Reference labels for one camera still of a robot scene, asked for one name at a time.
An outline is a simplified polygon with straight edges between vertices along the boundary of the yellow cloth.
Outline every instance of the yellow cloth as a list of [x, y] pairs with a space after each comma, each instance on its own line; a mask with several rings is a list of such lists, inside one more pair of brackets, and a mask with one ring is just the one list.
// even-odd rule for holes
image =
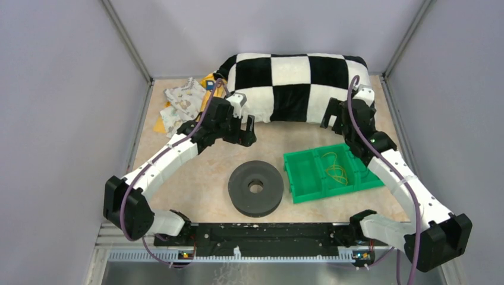
[[[166, 102], [165, 108], [170, 106], [170, 102]], [[161, 115], [157, 117], [156, 123], [154, 124], [154, 131], [160, 132], [161, 134], [165, 134], [165, 125], [163, 124], [163, 120], [161, 120]]]
[[213, 78], [213, 73], [210, 73], [209, 75], [205, 76], [204, 79], [200, 80], [200, 85], [203, 86], [203, 88], [206, 88], [207, 80], [215, 81], [215, 78]]

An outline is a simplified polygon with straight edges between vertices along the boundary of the gray wall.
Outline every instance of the gray wall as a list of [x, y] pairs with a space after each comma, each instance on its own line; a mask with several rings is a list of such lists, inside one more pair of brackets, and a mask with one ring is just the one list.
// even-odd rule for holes
[[421, 178], [474, 227], [470, 284], [502, 284], [504, 3], [438, 1], [390, 79]]
[[203, 75], [238, 52], [360, 55], [385, 70], [421, 0], [111, 0], [150, 74]]
[[0, 284], [83, 282], [146, 88], [99, 1], [0, 1]]

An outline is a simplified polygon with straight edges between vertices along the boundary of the black bracket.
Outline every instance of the black bracket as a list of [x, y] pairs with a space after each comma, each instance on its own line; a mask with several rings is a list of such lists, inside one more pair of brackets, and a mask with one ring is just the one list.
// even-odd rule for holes
[[364, 236], [360, 223], [365, 217], [373, 215], [373, 214], [376, 214], [376, 212], [373, 210], [364, 210], [364, 211], [357, 213], [357, 214], [350, 217], [349, 226], [350, 226], [350, 231], [352, 233], [352, 238], [354, 240], [369, 241], [369, 239]]
[[[125, 180], [112, 176], [105, 184], [105, 199], [103, 200], [103, 216], [116, 227], [121, 228], [119, 211], [122, 199], [129, 184]], [[151, 211], [141, 188], [134, 188], [126, 199], [124, 208], [124, 225], [126, 232], [137, 240], [144, 236], [154, 222], [154, 213]]]
[[[440, 266], [465, 252], [473, 223], [465, 215], [455, 216], [440, 224], [430, 223], [430, 228], [420, 234], [420, 253], [417, 269], [422, 272]], [[404, 251], [410, 261], [413, 260], [415, 235], [405, 235]]]
[[[374, 114], [376, 109], [368, 106], [363, 100], [352, 100], [352, 112], [355, 121], [366, 137], [367, 141], [378, 151], [397, 150], [397, 145], [384, 132], [377, 131], [374, 124]], [[331, 98], [327, 104], [326, 112], [320, 123], [321, 128], [329, 126], [331, 116], [336, 116], [336, 121], [332, 127], [332, 131], [336, 134], [343, 135], [345, 143], [350, 148], [353, 155], [358, 157], [364, 165], [368, 165], [374, 154], [364, 144], [358, 136], [350, 120], [350, 110], [348, 109], [347, 101], [340, 101], [336, 98]]]
[[[191, 137], [191, 141], [198, 145], [200, 154], [207, 147], [215, 143], [216, 139], [223, 139], [232, 144], [245, 147], [251, 146], [257, 141], [254, 132], [255, 117], [247, 117], [247, 127], [241, 129], [241, 118], [233, 117], [234, 107], [223, 98], [214, 97], [210, 102], [207, 113], [201, 122], [200, 128]], [[196, 126], [195, 120], [184, 122], [177, 130], [177, 134], [188, 135]]]

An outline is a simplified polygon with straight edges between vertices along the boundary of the checkered fabric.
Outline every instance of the checkered fabric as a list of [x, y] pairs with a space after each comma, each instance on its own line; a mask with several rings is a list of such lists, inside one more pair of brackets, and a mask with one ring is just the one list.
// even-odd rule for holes
[[[367, 65], [361, 57], [308, 53], [272, 55], [240, 53], [215, 71], [231, 93], [247, 96], [243, 115], [256, 122], [296, 121], [320, 124], [331, 97], [347, 99], [353, 76], [370, 86]], [[374, 96], [364, 98], [373, 104]]]

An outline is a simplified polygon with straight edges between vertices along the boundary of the beige surface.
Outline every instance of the beige surface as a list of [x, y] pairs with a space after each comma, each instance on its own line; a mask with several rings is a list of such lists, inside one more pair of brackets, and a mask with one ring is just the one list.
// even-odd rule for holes
[[[376, 127], [397, 142], [396, 132], [378, 77], [371, 77], [376, 92]], [[181, 86], [185, 80], [156, 80], [143, 127], [135, 168], [151, 158], [168, 138], [153, 131], [159, 111], [166, 103], [164, 89]], [[152, 198], [152, 208], [178, 210], [193, 222], [336, 222], [348, 221], [362, 210], [372, 209], [391, 219], [408, 220], [396, 199], [385, 188], [374, 188], [331, 198], [292, 203], [283, 171], [283, 154], [343, 142], [340, 135], [317, 125], [298, 122], [256, 124], [257, 142], [249, 148], [219, 140], [201, 155], [183, 165]], [[227, 183], [232, 171], [250, 160], [264, 160], [282, 174], [282, 202], [270, 215], [249, 218], [232, 205]]]

